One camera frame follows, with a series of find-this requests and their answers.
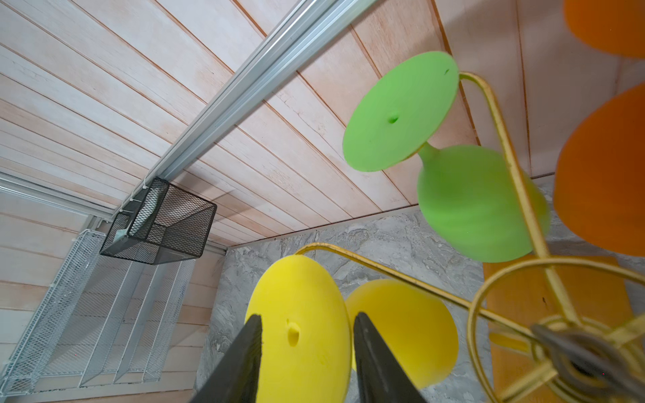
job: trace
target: black mesh basket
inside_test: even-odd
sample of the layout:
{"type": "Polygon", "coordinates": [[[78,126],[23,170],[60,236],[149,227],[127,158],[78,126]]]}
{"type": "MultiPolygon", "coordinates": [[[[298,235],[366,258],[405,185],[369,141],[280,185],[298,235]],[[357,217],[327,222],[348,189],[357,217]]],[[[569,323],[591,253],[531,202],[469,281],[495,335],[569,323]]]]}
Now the black mesh basket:
{"type": "Polygon", "coordinates": [[[118,213],[101,255],[148,264],[202,255],[217,206],[155,178],[118,213]]]}

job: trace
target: wire mesh basket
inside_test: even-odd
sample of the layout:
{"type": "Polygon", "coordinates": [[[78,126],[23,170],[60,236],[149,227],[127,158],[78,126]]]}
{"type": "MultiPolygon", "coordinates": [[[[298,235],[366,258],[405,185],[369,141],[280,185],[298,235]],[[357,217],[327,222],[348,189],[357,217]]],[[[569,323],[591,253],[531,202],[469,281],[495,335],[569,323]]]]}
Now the wire mesh basket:
{"type": "Polygon", "coordinates": [[[161,376],[195,261],[100,256],[105,238],[78,236],[5,369],[0,398],[161,376]]]}
{"type": "Polygon", "coordinates": [[[162,264],[202,255],[217,206],[155,178],[112,223],[101,255],[162,264]]]}

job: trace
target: yellow oval disc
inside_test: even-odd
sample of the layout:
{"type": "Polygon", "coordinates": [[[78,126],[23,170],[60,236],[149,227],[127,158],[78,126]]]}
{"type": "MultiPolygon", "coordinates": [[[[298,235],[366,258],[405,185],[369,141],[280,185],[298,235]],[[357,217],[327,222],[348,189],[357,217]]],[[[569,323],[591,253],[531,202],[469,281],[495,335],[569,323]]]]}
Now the yellow oval disc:
{"type": "Polygon", "coordinates": [[[342,403],[352,340],[345,303],[332,276],[292,255],[269,267],[246,310],[262,317],[258,403],[342,403]]]}
{"type": "Polygon", "coordinates": [[[352,327],[358,312],[367,313],[417,389],[441,382],[455,366],[457,327],[437,297],[398,280],[374,280],[354,290],[345,304],[352,327]]]}

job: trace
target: gold metal rack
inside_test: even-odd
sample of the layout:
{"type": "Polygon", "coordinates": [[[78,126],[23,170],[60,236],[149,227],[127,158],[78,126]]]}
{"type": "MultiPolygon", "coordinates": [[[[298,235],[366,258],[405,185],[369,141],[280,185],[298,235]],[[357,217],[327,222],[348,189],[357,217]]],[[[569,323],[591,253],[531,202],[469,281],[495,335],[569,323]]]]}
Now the gold metal rack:
{"type": "MultiPolygon", "coordinates": [[[[578,331],[583,334],[590,335],[596,339],[600,339],[606,343],[610,348],[616,350],[622,360],[626,363],[631,374],[637,377],[643,377],[645,374],[645,355],[642,350],[634,343],[643,334],[645,334],[645,314],[633,317],[631,320],[624,324],[610,328],[609,326],[597,322],[593,319],[581,317],[575,310],[569,294],[566,291],[558,273],[555,270],[555,265],[562,266],[562,270],[567,267],[582,266],[593,270],[609,273],[619,276],[625,280],[630,280],[645,286],[645,276],[640,275],[634,271],[621,268],[612,264],[595,262],[593,260],[584,259],[581,257],[552,257],[544,239],[544,234],[540,229],[537,217],[531,206],[526,187],[522,180],[522,171],[517,161],[513,144],[508,136],[506,125],[502,114],[497,104],[495,94],[493,93],[490,85],[478,75],[473,73],[460,73],[461,79],[466,79],[474,82],[483,92],[488,106],[490,108],[499,139],[502,144],[504,159],[508,166],[508,171],[511,175],[515,192],[520,203],[524,222],[528,229],[531,243],[533,244],[533,251],[535,258],[524,260],[512,264],[494,275],[484,282],[479,291],[475,294],[472,301],[460,298],[440,288],[431,286],[425,282],[414,279],[411,276],[400,273],[399,271],[374,262],[366,257],[360,256],[356,253],[350,252],[346,249],[340,248],[335,245],[316,242],[304,246],[296,252],[297,255],[302,255],[312,250],[326,250],[337,255],[346,257],[356,263],[359,263],[367,268],[378,271],[384,275],[401,280],[411,286],[419,288],[425,292],[435,295],[447,302],[451,302],[461,308],[468,310],[468,323],[466,327],[466,341],[468,344],[468,352],[475,370],[475,374],[479,379],[484,391],[493,403],[514,403],[535,391],[542,385],[549,385],[549,387],[560,397],[571,403],[590,403],[623,401],[622,397],[609,396],[598,397],[589,395],[580,389],[573,387],[571,384],[563,381],[558,375],[562,375],[556,370],[553,359],[548,353],[546,346],[542,345],[540,341],[533,334],[531,329],[514,322],[506,317],[498,315],[490,310],[481,308],[487,294],[490,290],[499,283],[500,280],[514,275],[520,271],[540,268],[544,270],[550,290],[557,301],[560,315],[546,317],[539,321],[539,324],[546,326],[553,331],[578,331]],[[535,367],[527,374],[521,376],[512,385],[508,386],[501,392],[495,392],[484,373],[481,359],[477,351],[477,343],[475,334],[477,330],[477,318],[482,317],[492,323],[495,323],[509,332],[500,332],[495,338],[495,343],[504,346],[507,349],[516,351],[523,355],[528,355],[533,359],[535,367]]],[[[589,377],[575,369],[575,366],[569,365],[569,376],[576,377],[579,382],[598,386],[601,381],[589,377]]]]}

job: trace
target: marble pattern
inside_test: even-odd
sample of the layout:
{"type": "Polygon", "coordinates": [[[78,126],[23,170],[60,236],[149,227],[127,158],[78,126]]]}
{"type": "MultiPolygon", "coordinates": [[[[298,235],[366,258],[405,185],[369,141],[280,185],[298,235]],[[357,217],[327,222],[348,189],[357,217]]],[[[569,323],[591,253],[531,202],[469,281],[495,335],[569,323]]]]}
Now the marble pattern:
{"type": "MultiPolygon", "coordinates": [[[[551,203],[552,185],[541,186],[541,190],[551,203]]],[[[617,255],[582,241],[562,224],[555,213],[548,240],[554,254],[614,255],[624,267],[645,271],[645,259],[617,255]]],[[[484,280],[481,263],[463,257],[446,244],[415,208],[229,250],[197,372],[197,389],[204,384],[242,328],[248,300],[260,276],[273,262],[311,242],[342,246],[466,299],[473,298],[484,280]]],[[[329,271],[343,297],[361,284],[382,277],[329,252],[315,251],[308,255],[329,271]]],[[[643,293],[636,287],[629,287],[628,293],[634,310],[643,311],[643,293]]],[[[466,347],[467,313],[450,304],[448,308],[459,331],[459,358],[451,375],[440,384],[424,389],[422,395],[428,402],[484,402],[486,398],[472,370],[466,347]]],[[[477,336],[480,356],[490,375],[488,328],[483,320],[479,321],[477,336]]],[[[358,401],[356,374],[352,372],[345,402],[358,401]]]]}

